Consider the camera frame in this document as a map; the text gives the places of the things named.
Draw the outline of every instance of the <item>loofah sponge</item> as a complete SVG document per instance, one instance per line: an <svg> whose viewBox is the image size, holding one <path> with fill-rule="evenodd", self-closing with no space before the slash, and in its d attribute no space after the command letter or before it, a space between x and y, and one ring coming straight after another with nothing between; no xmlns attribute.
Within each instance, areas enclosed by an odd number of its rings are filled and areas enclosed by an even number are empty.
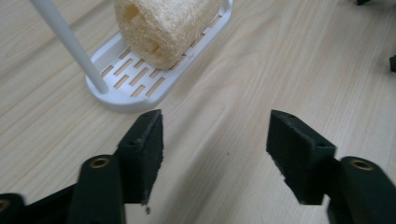
<svg viewBox="0 0 396 224"><path fill-rule="evenodd" d="M221 0L116 0L117 23L131 50L151 65L174 65L219 11Z"/></svg>

